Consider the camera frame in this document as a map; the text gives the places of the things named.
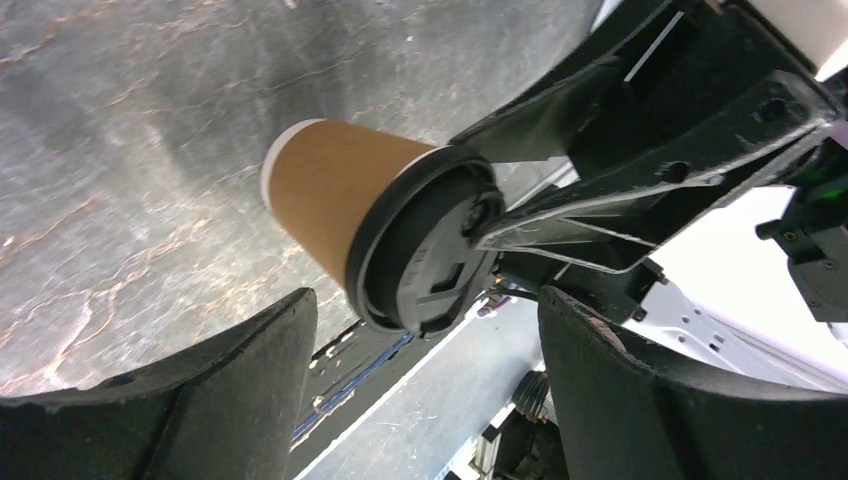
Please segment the black coffee cup lid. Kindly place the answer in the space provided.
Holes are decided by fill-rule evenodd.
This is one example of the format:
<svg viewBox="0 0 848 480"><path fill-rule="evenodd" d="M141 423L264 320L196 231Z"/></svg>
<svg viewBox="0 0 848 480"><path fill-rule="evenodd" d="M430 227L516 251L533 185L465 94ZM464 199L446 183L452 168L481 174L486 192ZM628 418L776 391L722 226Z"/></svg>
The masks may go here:
<svg viewBox="0 0 848 480"><path fill-rule="evenodd" d="M397 174L358 228L345 290L354 312L385 331L423 337L457 323L497 255L472 236L502 215L491 164L464 146L433 149Z"/></svg>

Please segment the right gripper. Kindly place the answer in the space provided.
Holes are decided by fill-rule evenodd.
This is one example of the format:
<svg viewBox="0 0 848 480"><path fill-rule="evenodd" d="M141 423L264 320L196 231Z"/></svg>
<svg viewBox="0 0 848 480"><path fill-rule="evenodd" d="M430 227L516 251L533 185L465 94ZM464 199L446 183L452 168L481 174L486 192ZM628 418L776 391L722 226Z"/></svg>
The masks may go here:
<svg viewBox="0 0 848 480"><path fill-rule="evenodd" d="M621 273L705 213L765 184L795 190L757 235L814 318L847 321L847 5L698 1L690 58L710 115L601 175L485 224L477 250Z"/></svg>

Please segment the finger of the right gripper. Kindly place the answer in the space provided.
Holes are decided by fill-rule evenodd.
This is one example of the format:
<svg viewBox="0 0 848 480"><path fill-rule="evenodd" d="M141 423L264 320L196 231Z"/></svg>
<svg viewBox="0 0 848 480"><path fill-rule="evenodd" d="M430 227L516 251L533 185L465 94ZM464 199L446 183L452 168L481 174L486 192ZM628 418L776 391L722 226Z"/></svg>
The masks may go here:
<svg viewBox="0 0 848 480"><path fill-rule="evenodd" d="M570 54L513 100L451 138L491 163L542 161L567 153L610 92L661 31L695 1L623 1Z"/></svg>

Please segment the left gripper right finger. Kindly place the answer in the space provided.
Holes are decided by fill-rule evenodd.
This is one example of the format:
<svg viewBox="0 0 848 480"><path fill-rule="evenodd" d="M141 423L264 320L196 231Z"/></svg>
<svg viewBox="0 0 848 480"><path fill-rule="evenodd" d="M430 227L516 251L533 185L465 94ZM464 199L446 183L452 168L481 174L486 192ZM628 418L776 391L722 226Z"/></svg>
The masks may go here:
<svg viewBox="0 0 848 480"><path fill-rule="evenodd" d="M845 395L689 358L552 286L538 319L571 478L846 477Z"/></svg>

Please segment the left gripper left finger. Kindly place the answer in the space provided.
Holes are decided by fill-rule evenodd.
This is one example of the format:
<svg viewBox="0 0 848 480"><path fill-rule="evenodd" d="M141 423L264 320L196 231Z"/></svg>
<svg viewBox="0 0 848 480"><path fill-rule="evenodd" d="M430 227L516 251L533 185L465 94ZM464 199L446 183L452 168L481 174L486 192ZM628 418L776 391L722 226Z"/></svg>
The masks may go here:
<svg viewBox="0 0 848 480"><path fill-rule="evenodd" d="M281 479L305 390L317 299L249 319L80 390L1 401L5 479Z"/></svg>

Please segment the brown paper coffee cup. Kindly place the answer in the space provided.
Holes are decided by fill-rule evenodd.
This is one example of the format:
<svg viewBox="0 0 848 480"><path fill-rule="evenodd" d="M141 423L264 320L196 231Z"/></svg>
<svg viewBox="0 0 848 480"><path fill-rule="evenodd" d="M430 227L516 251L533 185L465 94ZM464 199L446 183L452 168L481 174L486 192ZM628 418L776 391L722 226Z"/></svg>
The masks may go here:
<svg viewBox="0 0 848 480"><path fill-rule="evenodd" d="M343 287L366 214L398 175L436 149L342 121L303 120L272 142L261 196L285 232Z"/></svg>

